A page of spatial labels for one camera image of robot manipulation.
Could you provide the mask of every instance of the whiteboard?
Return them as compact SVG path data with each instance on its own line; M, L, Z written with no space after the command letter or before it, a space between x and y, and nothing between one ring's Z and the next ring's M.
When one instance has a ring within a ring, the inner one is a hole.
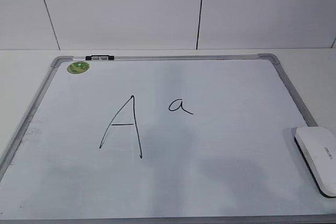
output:
M88 62L58 67L0 182L1 219L335 213L269 60Z

